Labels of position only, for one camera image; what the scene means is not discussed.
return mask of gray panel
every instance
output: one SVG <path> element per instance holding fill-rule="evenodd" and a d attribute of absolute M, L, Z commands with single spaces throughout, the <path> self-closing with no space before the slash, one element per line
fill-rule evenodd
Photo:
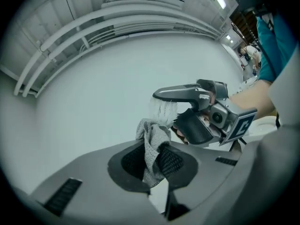
<path fill-rule="evenodd" d="M 247 184 L 233 208 L 234 222 L 245 223 L 278 199 L 299 167 L 299 141 L 299 127 L 281 126 L 264 137 Z"/>
<path fill-rule="evenodd" d="M 179 203 L 193 209 L 207 199 L 228 177 L 234 166 L 215 161 L 217 157 L 238 160 L 239 153 L 225 152 L 172 144 L 172 146 L 192 155 L 198 162 L 198 173 L 187 187 L 177 189 L 174 194 Z"/>
<path fill-rule="evenodd" d="M 225 215 L 229 216 L 232 206 L 237 201 L 242 192 L 247 178 L 251 172 L 252 164 L 255 159 L 257 143 L 249 143 L 245 147 L 238 163 L 228 173 L 227 177 L 218 188 L 207 196 L 196 208 L 189 213 L 177 218 L 171 223 L 174 225 L 181 224 L 231 224 L 229 219 L 223 219 Z M 193 196 L 198 196 L 201 187 L 189 192 Z"/>
<path fill-rule="evenodd" d="M 69 178 L 82 180 L 82 185 L 61 218 L 71 224 L 163 224 L 147 195 L 127 192 L 113 182 L 107 171 L 112 155 L 136 144 L 131 141 L 82 155 L 53 174 L 33 193 L 41 203 Z"/>

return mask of gray cloth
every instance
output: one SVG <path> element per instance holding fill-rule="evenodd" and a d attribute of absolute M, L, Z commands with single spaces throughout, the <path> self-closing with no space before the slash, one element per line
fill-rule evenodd
<path fill-rule="evenodd" d="M 145 142 L 145 162 L 143 182 L 147 183 L 150 188 L 155 186 L 165 177 L 160 172 L 156 158 L 162 144 L 170 145 L 171 131 L 167 126 L 160 124 L 152 119 L 142 119 L 137 126 L 136 139 L 144 139 Z"/>

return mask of human arm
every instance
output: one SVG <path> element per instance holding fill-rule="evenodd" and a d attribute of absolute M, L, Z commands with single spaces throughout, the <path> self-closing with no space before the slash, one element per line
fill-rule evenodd
<path fill-rule="evenodd" d="M 258 54 L 254 53 L 252 57 L 253 57 L 253 60 L 254 60 L 255 67 L 258 69 L 258 64 L 259 64 Z"/>
<path fill-rule="evenodd" d="M 230 96 L 229 99 L 242 109 L 255 107 L 257 109 L 255 119 L 258 119 L 275 109 L 271 99 L 268 97 L 270 86 L 270 82 L 258 80 L 253 87 Z"/>

